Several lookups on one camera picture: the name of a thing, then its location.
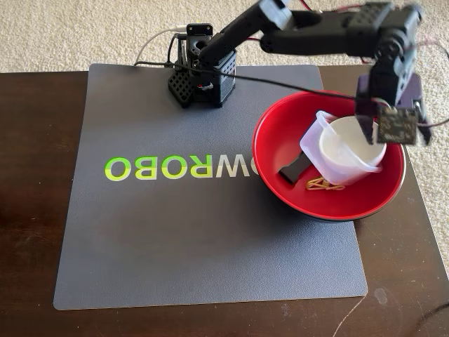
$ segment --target beige carpet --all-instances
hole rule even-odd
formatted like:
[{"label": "beige carpet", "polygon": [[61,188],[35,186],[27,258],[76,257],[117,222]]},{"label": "beige carpet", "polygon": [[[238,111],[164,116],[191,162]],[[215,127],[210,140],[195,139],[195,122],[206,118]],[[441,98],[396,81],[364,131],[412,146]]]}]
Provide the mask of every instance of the beige carpet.
[{"label": "beige carpet", "polygon": [[[210,22],[216,30],[253,0],[0,0],[0,72],[87,70],[93,62],[129,64],[145,40],[172,24]],[[308,0],[328,10],[347,0]],[[421,39],[449,47],[448,0],[422,0]],[[290,8],[302,8],[298,0]],[[146,60],[164,61],[170,33],[144,52]],[[239,48],[241,65],[356,64],[343,55],[303,58],[263,53],[256,43]],[[437,48],[419,52],[417,72],[434,121],[449,115],[449,61]],[[449,125],[435,130],[431,147],[409,147],[430,219],[446,265],[449,265]]]}]

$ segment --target wooden table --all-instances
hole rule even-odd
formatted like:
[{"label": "wooden table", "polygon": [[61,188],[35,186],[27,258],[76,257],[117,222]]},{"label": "wooden table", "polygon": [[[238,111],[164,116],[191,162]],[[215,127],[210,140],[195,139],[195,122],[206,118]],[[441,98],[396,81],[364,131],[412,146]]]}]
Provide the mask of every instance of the wooden table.
[{"label": "wooden table", "polygon": [[[321,67],[354,93],[363,66]],[[360,298],[53,308],[87,72],[0,74],[0,336],[329,336]],[[448,336],[449,282],[407,156],[401,191],[355,223],[367,298],[337,336]]]}]

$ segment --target cable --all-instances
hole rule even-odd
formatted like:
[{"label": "cable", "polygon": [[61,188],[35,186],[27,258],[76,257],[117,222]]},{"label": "cable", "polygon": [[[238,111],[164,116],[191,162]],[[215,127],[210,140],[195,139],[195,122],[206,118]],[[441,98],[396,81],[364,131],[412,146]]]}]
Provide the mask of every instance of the cable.
[{"label": "cable", "polygon": [[168,46],[168,52],[167,52],[167,63],[171,63],[170,61],[170,54],[171,54],[171,48],[173,47],[173,42],[175,41],[178,33],[174,33],[173,37],[170,40],[170,45]]},{"label": "cable", "polygon": [[372,97],[371,100],[373,100],[374,102],[377,102],[381,105],[384,105],[385,107],[391,107],[390,104],[388,104],[388,102],[386,100],[383,100],[381,98],[378,97]]},{"label": "cable", "polygon": [[[147,61],[137,61],[136,63],[134,63],[134,66],[136,66],[136,65],[173,66],[172,64],[168,64],[168,63],[164,63],[164,62],[147,62]],[[222,76],[226,76],[226,77],[233,77],[235,79],[245,79],[246,81],[255,81],[255,82],[262,82],[262,83],[267,83],[267,84],[273,84],[275,86],[282,86],[284,88],[295,89],[295,90],[299,90],[299,91],[305,91],[307,93],[315,93],[317,95],[322,95],[322,96],[335,97],[335,98],[344,98],[346,100],[366,100],[365,98],[356,98],[354,96],[344,95],[344,94],[341,94],[341,93],[327,93],[325,91],[317,91],[317,90],[313,90],[313,89],[304,88],[302,86],[294,86],[292,84],[287,84],[287,83],[283,83],[283,82],[273,81],[271,79],[258,79],[257,77],[248,77],[248,76],[242,76],[242,75],[227,74],[227,73],[218,72],[218,71],[215,71],[215,70],[205,70],[205,69],[198,70],[198,69],[195,69],[195,68],[188,67],[186,65],[176,65],[176,66],[179,67],[179,68],[182,68],[182,69],[193,71],[193,72],[199,72],[199,73],[204,73],[204,74],[213,74],[213,75],[222,75]]]},{"label": "cable", "polygon": [[305,0],[300,0],[300,3],[308,10],[311,11],[310,6],[307,4],[307,2]]},{"label": "cable", "polygon": [[339,7],[337,9],[333,10],[333,12],[345,12],[348,9],[360,8],[360,7],[362,7],[362,5],[359,5],[359,4],[348,5],[348,6]]},{"label": "cable", "polygon": [[369,64],[371,63],[370,60],[366,60],[365,58],[360,58],[360,61],[362,61],[362,63],[363,63],[364,65],[369,65]]},{"label": "cable", "polygon": [[[439,47],[442,51],[444,51],[444,53],[446,54],[446,57],[449,60],[449,51],[446,48],[444,48],[444,46],[439,41],[425,40],[425,41],[421,41],[421,42],[416,43],[416,47],[417,48],[427,47],[427,46],[437,46],[437,47]],[[441,126],[441,125],[444,125],[446,123],[449,123],[449,118],[444,119],[443,121],[439,121],[437,123],[433,123],[433,124],[418,123],[418,126],[426,126],[428,128],[435,128],[437,126]]]},{"label": "cable", "polygon": [[430,311],[429,311],[428,313],[426,313],[425,315],[422,315],[422,317],[421,317],[421,318],[418,320],[418,322],[416,323],[416,327],[413,329],[413,332],[416,331],[416,330],[418,330],[418,329],[420,329],[421,326],[422,326],[422,325],[423,325],[423,324],[424,324],[430,317],[434,316],[435,314],[437,314],[438,312],[440,312],[440,311],[442,311],[442,310],[444,310],[444,309],[446,309],[446,308],[449,308],[449,302],[444,303],[444,304],[440,305],[439,307],[436,307],[436,308],[430,310]]},{"label": "cable", "polygon": [[340,322],[340,324],[338,324],[337,329],[335,330],[335,332],[334,332],[334,334],[332,335],[332,337],[335,337],[335,336],[337,335],[338,329],[342,326],[342,324],[343,324],[343,322],[345,321],[345,319],[348,318],[348,316],[350,316],[350,314],[351,314],[351,313],[358,307],[358,305],[359,305],[360,303],[362,303],[362,300],[364,300],[364,299],[366,298],[367,295],[365,295],[364,297],[362,297],[362,299],[361,299],[359,302],[357,302],[357,304],[351,309],[351,311],[348,312],[348,315],[344,316],[344,318],[342,319],[342,321]]},{"label": "cable", "polygon": [[[136,65],[160,65],[160,66],[164,66],[164,67],[172,67],[173,66],[172,63],[167,63],[167,62],[147,62],[147,61],[137,61],[137,62],[134,63],[134,66],[136,66]],[[218,74],[218,75],[222,75],[222,76],[226,76],[226,77],[232,77],[232,78],[235,78],[235,79],[244,79],[246,81],[254,81],[254,82],[261,82],[261,83],[266,83],[266,84],[273,84],[275,86],[282,86],[284,88],[304,91],[306,93],[314,93],[316,95],[335,97],[335,98],[344,98],[346,100],[354,100],[354,101],[367,100],[366,98],[357,98],[355,96],[343,95],[341,93],[328,93],[328,92],[325,92],[325,91],[317,91],[317,90],[313,90],[313,89],[304,88],[302,86],[294,86],[292,84],[287,84],[287,83],[283,83],[283,82],[273,81],[271,79],[258,79],[257,77],[248,77],[248,76],[242,76],[242,75],[227,74],[227,73],[219,72],[219,71],[216,71],[216,70],[205,70],[205,69],[199,70],[199,69],[188,67],[186,65],[177,65],[177,67],[182,68],[182,69],[186,69],[186,70],[190,70],[190,71],[193,71],[193,72],[198,72],[198,73],[212,74],[212,75],[217,75]],[[377,102],[378,104],[386,105],[387,107],[390,106],[387,101],[385,101],[385,100],[383,100],[381,98],[371,98],[371,99],[369,99],[369,101],[374,101],[374,102]],[[444,120],[444,121],[435,123],[435,124],[418,124],[417,126],[426,126],[428,128],[432,128],[432,127],[435,127],[435,126],[443,125],[443,124],[448,123],[448,122],[449,122],[449,118]]]},{"label": "cable", "polygon": [[139,58],[140,58],[140,56],[142,55],[142,52],[143,52],[143,50],[145,49],[145,47],[146,46],[148,46],[148,44],[151,42],[151,41],[153,41],[155,38],[157,38],[159,35],[161,35],[161,34],[163,34],[163,33],[165,33],[165,32],[169,32],[170,31],[170,28],[166,28],[166,29],[163,29],[163,30],[161,30],[160,32],[157,32],[155,35],[153,35],[152,37],[150,37],[149,39],[148,39],[148,41],[147,42],[145,42],[145,44],[142,46],[142,48],[139,50],[139,53],[138,53],[138,56],[135,58],[135,62],[137,62],[138,60],[139,60]]},{"label": "cable", "polygon": [[148,39],[147,42],[145,42],[145,44],[142,46],[142,48],[139,50],[138,56],[135,58],[135,62],[138,62],[140,56],[142,55],[143,50],[145,49],[146,46],[148,46],[148,44],[153,41],[155,38],[157,38],[159,35],[165,33],[165,32],[178,32],[178,33],[183,33],[187,31],[187,26],[186,25],[180,25],[180,26],[174,26],[174,27],[169,27],[166,29],[161,30],[160,32],[157,32],[155,35],[153,35],[152,37],[150,37]]}]

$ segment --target red bowl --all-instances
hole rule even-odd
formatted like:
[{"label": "red bowl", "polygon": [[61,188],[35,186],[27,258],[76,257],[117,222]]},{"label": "red bowl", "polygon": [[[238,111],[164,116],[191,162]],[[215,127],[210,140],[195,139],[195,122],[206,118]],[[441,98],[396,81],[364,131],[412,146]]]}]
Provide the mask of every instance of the red bowl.
[{"label": "red bowl", "polygon": [[294,186],[278,174],[300,153],[300,138],[319,110],[348,116],[353,114],[354,101],[294,93],[274,103],[260,117],[253,134],[253,156],[260,177],[279,199],[315,218],[354,220],[379,211],[396,196],[406,174],[401,145],[387,145],[380,173],[372,173],[342,191],[306,190],[306,182],[320,176],[312,165]]}]

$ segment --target gray mat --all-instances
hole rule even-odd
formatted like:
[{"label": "gray mat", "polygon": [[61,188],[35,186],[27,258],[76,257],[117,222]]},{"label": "gray mat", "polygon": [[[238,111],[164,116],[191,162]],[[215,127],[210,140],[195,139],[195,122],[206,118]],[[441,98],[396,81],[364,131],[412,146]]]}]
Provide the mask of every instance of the gray mat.
[{"label": "gray mat", "polygon": [[[183,110],[170,71],[89,69],[55,308],[364,295],[353,224],[308,220],[252,165],[259,116],[291,91],[237,81],[223,108]],[[315,66],[237,71],[321,87]]]}]

